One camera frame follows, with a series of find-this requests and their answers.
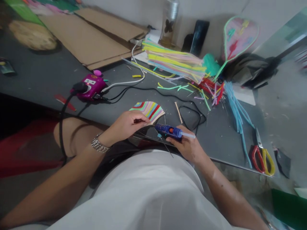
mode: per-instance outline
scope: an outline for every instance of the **white cable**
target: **white cable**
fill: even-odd
[[[135,47],[140,43],[140,41],[143,41],[143,40],[145,40],[145,39],[139,40],[139,41],[135,44],[135,46],[133,47],[133,49],[132,49],[132,51],[131,51],[131,54],[132,54],[132,57],[133,57],[135,63],[137,63],[137,60],[134,58],[133,51],[134,51]],[[101,92],[105,92],[105,91],[107,91],[108,89],[110,89],[110,88],[112,88],[113,86],[116,86],[116,85],[124,85],[124,84],[136,83],[136,82],[142,81],[142,80],[145,78],[145,73],[144,73],[144,71],[143,71],[140,67],[139,67],[139,69],[142,71],[142,74],[143,74],[143,77],[142,77],[140,80],[115,83],[115,84],[110,85],[110,86],[107,87],[107,88],[104,88]]]

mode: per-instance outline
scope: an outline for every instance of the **yellow-handled scissors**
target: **yellow-handled scissors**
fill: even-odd
[[[263,148],[262,142],[261,142],[261,139],[260,139],[260,135],[259,135],[257,128],[256,128],[256,137],[257,137],[257,145],[254,146],[254,150],[253,150],[252,155],[251,155],[254,167],[256,168],[256,170],[258,172],[265,173],[269,176],[273,176],[275,174],[275,164],[274,164],[274,161],[273,161],[272,157],[270,156],[268,150]],[[258,158],[260,160],[261,168],[259,168],[258,165],[257,165],[256,153],[258,154]],[[268,158],[270,166],[271,166],[270,171],[268,169],[268,164],[267,164],[267,161],[266,161],[267,158]]]

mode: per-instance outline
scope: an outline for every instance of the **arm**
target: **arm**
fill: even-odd
[[[184,126],[177,128],[191,133]],[[181,154],[202,172],[221,214],[231,225],[251,230],[269,229],[246,199],[210,160],[197,138],[183,137],[181,143],[169,137],[166,140],[175,145]]]
[[[110,147],[127,139],[147,123],[150,123],[150,120],[140,111],[124,112],[98,140],[104,146]],[[80,154],[9,212],[0,221],[0,228],[63,217],[75,206],[104,157],[105,154],[97,152],[88,143]]]

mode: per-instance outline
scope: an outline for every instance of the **blue glue gun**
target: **blue glue gun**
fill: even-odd
[[[178,141],[181,141],[181,137],[182,135],[187,136],[187,137],[191,137],[191,138],[195,138],[195,135],[192,134],[188,134],[188,133],[184,133],[181,129],[176,128],[176,127],[172,127],[169,125],[162,125],[162,124],[156,124],[154,126],[154,128],[160,132],[160,133],[164,133]]]

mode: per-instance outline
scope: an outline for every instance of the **silver watch band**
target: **silver watch band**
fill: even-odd
[[[98,137],[101,135],[102,133],[99,133],[97,136],[95,136],[95,138],[92,140],[91,145],[92,147],[97,151],[97,152],[101,152],[101,153],[106,153],[107,151],[109,151],[110,148],[105,147],[103,144],[101,144],[98,141]]]

